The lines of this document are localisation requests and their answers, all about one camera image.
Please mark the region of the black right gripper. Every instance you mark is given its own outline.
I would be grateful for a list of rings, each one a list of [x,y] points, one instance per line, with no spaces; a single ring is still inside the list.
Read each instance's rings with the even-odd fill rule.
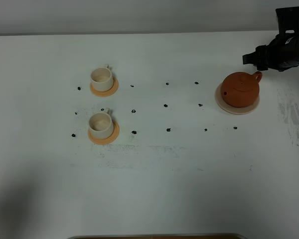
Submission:
[[[243,64],[253,64],[258,71],[269,68],[285,71],[299,66],[299,34],[278,34],[268,46],[261,45],[255,51],[242,56]]]

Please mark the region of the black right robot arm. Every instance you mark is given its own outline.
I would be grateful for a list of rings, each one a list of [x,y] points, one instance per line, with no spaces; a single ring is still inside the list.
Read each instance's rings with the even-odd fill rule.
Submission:
[[[268,69],[279,72],[299,66],[299,34],[278,34],[268,45],[256,47],[243,55],[243,64],[252,64],[259,71]]]

